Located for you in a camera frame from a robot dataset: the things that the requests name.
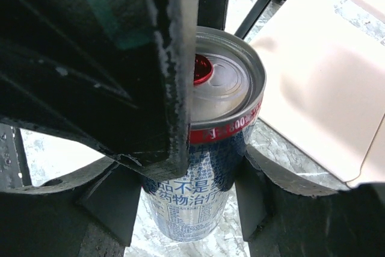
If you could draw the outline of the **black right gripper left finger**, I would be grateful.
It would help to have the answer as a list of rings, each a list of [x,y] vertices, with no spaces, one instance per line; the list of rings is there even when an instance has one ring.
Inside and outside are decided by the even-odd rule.
[[[138,174],[103,157],[41,186],[1,192],[1,256],[123,256]]]

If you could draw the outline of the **silver blue energy drink can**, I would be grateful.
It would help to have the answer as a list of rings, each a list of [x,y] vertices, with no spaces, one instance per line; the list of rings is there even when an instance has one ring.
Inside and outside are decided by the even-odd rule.
[[[200,26],[186,173],[143,189],[159,230],[177,242],[198,241],[218,225],[245,155],[266,85],[257,52],[222,30]]]

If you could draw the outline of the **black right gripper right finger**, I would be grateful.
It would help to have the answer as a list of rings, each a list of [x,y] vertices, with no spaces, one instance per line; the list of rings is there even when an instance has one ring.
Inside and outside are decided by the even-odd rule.
[[[251,256],[384,255],[381,183],[334,191],[248,146],[235,185]]]

